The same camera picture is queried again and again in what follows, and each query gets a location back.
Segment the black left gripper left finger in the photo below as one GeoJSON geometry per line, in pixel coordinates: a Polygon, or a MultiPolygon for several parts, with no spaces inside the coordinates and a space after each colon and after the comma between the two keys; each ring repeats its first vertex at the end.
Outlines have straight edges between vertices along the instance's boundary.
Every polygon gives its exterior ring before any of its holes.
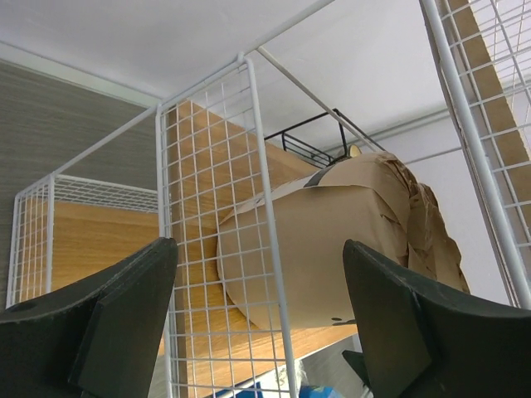
{"type": "Polygon", "coordinates": [[[145,397],[177,243],[158,238],[86,278],[1,313],[3,397],[145,397]]]}

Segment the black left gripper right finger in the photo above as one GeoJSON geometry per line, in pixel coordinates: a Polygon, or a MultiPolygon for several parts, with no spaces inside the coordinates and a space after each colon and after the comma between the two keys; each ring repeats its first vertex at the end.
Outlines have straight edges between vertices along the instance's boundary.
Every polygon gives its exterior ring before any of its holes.
{"type": "Polygon", "coordinates": [[[528,397],[530,312],[463,293],[353,240],[343,269],[376,397],[528,397]]]}

